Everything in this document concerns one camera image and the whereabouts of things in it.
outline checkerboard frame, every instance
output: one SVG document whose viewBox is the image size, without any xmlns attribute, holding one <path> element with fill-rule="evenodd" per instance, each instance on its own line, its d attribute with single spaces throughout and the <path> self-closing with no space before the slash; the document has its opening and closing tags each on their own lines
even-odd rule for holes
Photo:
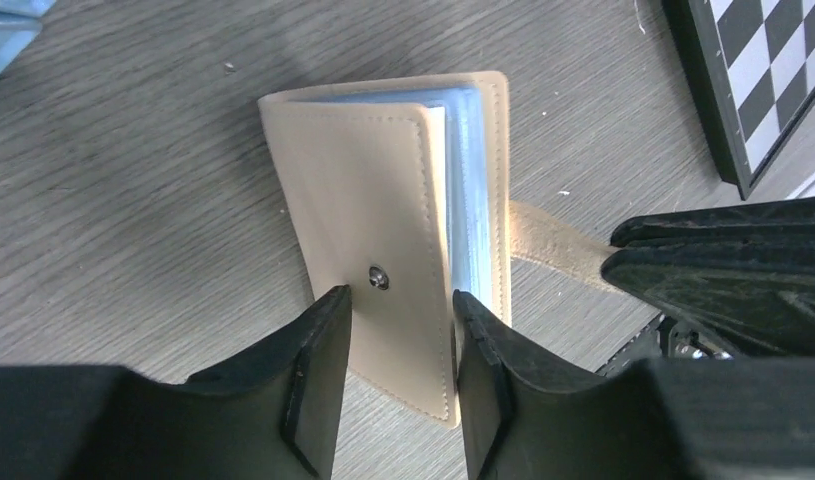
<svg viewBox="0 0 815 480">
<path fill-rule="evenodd" d="M 815 104 L 815 87 L 808 92 L 766 157 L 752 171 L 740 133 L 737 106 L 729 96 L 727 66 L 717 56 L 721 49 L 719 34 L 707 0 L 663 0 L 662 3 L 719 176 L 724 182 L 736 185 L 740 197 L 746 200 Z"/>
</svg>

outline wood grain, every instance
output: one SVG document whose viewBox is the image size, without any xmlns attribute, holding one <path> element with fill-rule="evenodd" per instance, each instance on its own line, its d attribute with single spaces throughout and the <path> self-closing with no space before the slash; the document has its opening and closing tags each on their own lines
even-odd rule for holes
<svg viewBox="0 0 815 480">
<path fill-rule="evenodd" d="M 301 312 L 255 105 L 280 89 L 498 69 L 515 200 L 600 239 L 631 215 L 736 203 L 659 4 L 638 3 L 59 0 L 0 78 L 0 363 L 181 381 Z M 766 195 L 815 164 L 808 120 Z M 585 368 L 654 314 L 524 263 L 513 276 L 515 327 Z M 463 478 L 460 433 L 349 377 L 335 472 Z"/>
</svg>

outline beige strap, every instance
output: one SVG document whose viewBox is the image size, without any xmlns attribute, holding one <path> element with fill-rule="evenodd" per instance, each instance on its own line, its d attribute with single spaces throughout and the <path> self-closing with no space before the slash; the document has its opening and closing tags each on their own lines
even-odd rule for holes
<svg viewBox="0 0 815 480">
<path fill-rule="evenodd" d="M 510 254 L 560 271 L 587 285 L 616 292 L 601 278 L 601 264 L 617 248 L 599 243 L 549 213 L 510 201 Z"/>
</svg>

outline checkerboard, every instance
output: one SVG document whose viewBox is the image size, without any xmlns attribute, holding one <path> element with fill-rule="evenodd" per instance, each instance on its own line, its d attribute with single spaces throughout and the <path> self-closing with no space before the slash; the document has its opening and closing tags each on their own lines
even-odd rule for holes
<svg viewBox="0 0 815 480">
<path fill-rule="evenodd" d="M 664 0 L 664 9 L 717 164 L 715 150 L 729 150 L 720 173 L 746 197 L 815 100 L 815 0 Z"/>
</svg>

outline stitching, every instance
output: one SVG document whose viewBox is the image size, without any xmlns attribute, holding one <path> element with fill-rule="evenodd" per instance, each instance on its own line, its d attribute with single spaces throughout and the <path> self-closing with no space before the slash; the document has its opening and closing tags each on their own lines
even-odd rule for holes
<svg viewBox="0 0 815 480">
<path fill-rule="evenodd" d="M 505 285 L 507 282 L 504 281 L 504 260 L 501 258 L 501 224 L 504 222 L 504 215 L 506 212 L 503 212 L 501 209 L 502 201 L 501 201 L 501 188 L 498 188 L 500 179 L 501 179 L 501 126 L 499 125 L 498 121 L 498 106 L 501 103 L 499 100 L 498 95 L 498 85 L 495 83 L 488 83 L 484 81 L 478 81 L 478 83 L 482 83 L 484 85 L 489 85 L 490 89 L 492 90 L 492 97 L 493 97 L 493 106 L 492 110 L 495 118 L 495 214 L 498 218 L 498 221 L 495 224 L 495 259 L 496 259 L 496 270 L 498 271 L 498 300 L 501 303 L 500 308 L 502 315 L 504 317 L 510 318 L 510 312 L 506 311 L 507 305 L 507 289 Z"/>
<path fill-rule="evenodd" d="M 419 150 L 419 155 L 418 155 L 417 160 L 419 162 L 419 166 L 421 167 L 420 173 L 422 175 L 422 186 L 423 186 L 423 189 L 424 189 L 424 191 L 422 192 L 422 200 L 423 200 L 423 203 L 424 203 L 424 215 L 425 215 L 425 238 L 426 238 L 426 240 L 428 242 L 428 253 L 429 253 L 428 260 L 429 260 L 429 265 L 430 265 L 431 276 L 433 277 L 434 283 L 436 283 L 436 281 L 438 280 L 438 277 L 437 277 L 437 274 L 436 274 L 436 269 L 434 268 L 433 261 L 430 260 L 430 259 L 433 258 L 433 242 L 431 241 L 430 200 L 428 198 L 428 176 L 427 176 L 427 172 L 425 171 L 425 161 L 424 161 L 425 158 L 424 158 L 424 154 L 422 152 L 422 136 L 421 136 L 421 128 L 419 128 L 419 123 L 416 122 L 416 120 L 411 119 L 411 118 L 383 117 L 383 116 L 377 116 L 377 117 L 374 117 L 374 116 L 371 116 L 371 117 L 351 117 L 351 116 L 346 116 L 344 114 L 343 115 L 336 115 L 336 114 L 309 115 L 309 114 L 300 114 L 300 113 L 286 113 L 286 114 L 283 114 L 283 116 L 284 117 L 306 118 L 306 119 L 311 119 L 311 120 L 339 119 L 339 120 L 349 120 L 349 121 L 377 121 L 377 122 L 383 122 L 384 120 L 386 120 L 386 121 L 389 121 L 389 122 L 393 122 L 393 121 L 406 122 L 406 123 L 409 123 L 409 124 L 411 124 L 413 126 L 413 128 L 414 128 L 414 130 L 416 132 L 416 147 Z M 432 298 L 432 300 L 433 301 L 437 300 L 436 294 L 434 295 L 434 298 Z M 445 382 L 445 380 L 446 380 L 445 379 L 445 365 L 446 365 L 446 362 L 445 362 L 445 348 L 444 348 L 444 345 L 445 345 L 445 343 L 443 341 L 442 325 L 440 325 L 439 326 L 439 358 L 440 358 L 440 366 L 441 366 L 441 368 L 440 368 L 440 377 L 441 377 L 441 380 L 442 380 L 442 399 L 443 399 L 444 406 L 445 406 L 445 416 L 444 417 L 441 417 L 439 415 L 434 415 L 433 413 L 430 413 L 430 412 L 426 412 L 425 410 L 418 407 L 417 405 L 414 405 L 412 402 L 410 402 L 410 401 L 396 395 L 395 393 L 390 392 L 388 389 L 384 388 L 383 386 L 378 385 L 377 383 L 371 381 L 370 379 L 366 378 L 365 376 L 357 373 L 356 370 L 354 370 L 353 368 L 351 370 L 358 377 L 360 377 L 363 380 L 369 382 L 374 387 L 376 387 L 376 388 L 378 388 L 380 390 L 383 390 L 384 392 L 386 392 L 390 396 L 397 398 L 402 403 L 407 404 L 411 408 L 413 408 L 413 409 L 415 409 L 415 410 L 417 410 L 417 411 L 419 411 L 419 412 L 421 412 L 421 413 L 423 413 L 425 415 L 433 417 L 433 418 L 435 418 L 437 420 L 448 421 L 448 419 L 451 418 L 451 411 L 450 411 L 450 408 L 449 408 L 449 403 L 450 402 L 449 402 L 448 392 L 447 392 L 447 389 L 446 389 L 446 382 Z"/>
</svg>

